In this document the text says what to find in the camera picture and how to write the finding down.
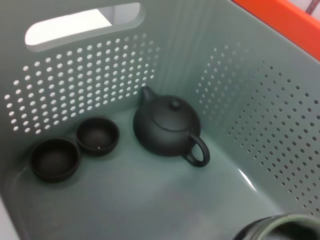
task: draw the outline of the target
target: dark round object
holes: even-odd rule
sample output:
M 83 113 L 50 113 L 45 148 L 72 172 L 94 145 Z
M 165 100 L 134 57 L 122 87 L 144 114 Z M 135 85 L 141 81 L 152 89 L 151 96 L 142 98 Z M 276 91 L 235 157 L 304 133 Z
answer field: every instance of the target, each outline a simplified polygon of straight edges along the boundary
M 70 178 L 80 163 L 78 148 L 68 139 L 41 142 L 31 154 L 31 169 L 43 181 L 62 182 Z
M 150 87 L 142 88 L 143 104 L 133 118 L 133 130 L 139 142 L 150 152 L 165 156 L 183 156 L 195 167 L 210 161 L 207 145 L 200 138 L 200 120 L 194 109 L 176 96 L 158 96 Z M 192 154 L 198 144 L 203 153 L 200 161 Z
M 76 140 L 80 148 L 92 156 L 110 153 L 116 147 L 119 136 L 118 126 L 103 117 L 89 118 L 76 130 Z

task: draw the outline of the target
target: teapot lid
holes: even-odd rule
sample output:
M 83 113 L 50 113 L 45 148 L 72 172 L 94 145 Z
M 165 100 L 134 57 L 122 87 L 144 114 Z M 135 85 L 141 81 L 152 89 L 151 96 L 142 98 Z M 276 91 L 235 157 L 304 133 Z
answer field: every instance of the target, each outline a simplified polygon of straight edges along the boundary
M 161 96 L 150 105 L 152 120 L 161 128 L 169 131 L 186 130 L 196 115 L 192 107 L 175 96 Z

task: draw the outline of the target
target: teapot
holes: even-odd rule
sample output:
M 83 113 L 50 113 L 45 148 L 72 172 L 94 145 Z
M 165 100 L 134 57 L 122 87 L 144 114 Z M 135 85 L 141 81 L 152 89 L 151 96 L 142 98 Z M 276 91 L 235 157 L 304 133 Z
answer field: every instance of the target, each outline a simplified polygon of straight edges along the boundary
M 142 87 L 143 103 L 133 118 L 133 131 L 140 144 L 148 151 L 164 157 L 183 156 L 191 165 L 204 167 L 210 152 L 200 138 L 200 120 L 195 110 L 176 96 L 155 94 L 148 86 Z M 198 145 L 203 160 L 198 160 L 192 148 Z

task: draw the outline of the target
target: teapot spout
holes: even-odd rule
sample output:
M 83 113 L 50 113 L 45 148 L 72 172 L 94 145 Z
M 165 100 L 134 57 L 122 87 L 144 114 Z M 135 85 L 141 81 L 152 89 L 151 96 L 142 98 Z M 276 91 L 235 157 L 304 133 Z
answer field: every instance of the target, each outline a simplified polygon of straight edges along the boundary
M 142 87 L 142 93 L 143 93 L 143 101 L 144 102 L 149 102 L 153 99 L 155 99 L 158 95 L 155 94 L 154 91 L 148 86 L 143 86 Z

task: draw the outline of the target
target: plastic storage basket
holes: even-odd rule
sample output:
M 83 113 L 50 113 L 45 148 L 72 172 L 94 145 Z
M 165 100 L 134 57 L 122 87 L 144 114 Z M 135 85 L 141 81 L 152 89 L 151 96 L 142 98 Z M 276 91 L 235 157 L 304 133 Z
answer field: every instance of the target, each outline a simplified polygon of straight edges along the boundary
M 319 62 L 236 3 L 141 0 L 140 24 L 26 47 L 36 22 L 125 3 L 1 4 L 1 197 L 19 237 L 230 240 L 271 215 L 319 216 Z M 206 167 L 138 143 L 132 119 L 143 84 L 197 110 L 211 153 Z M 66 182 L 39 181 L 31 147 L 74 138 L 76 125 L 97 115 L 118 124 L 116 149 L 101 160 L 83 155 Z M 0 234 L 16 239 L 10 227 Z

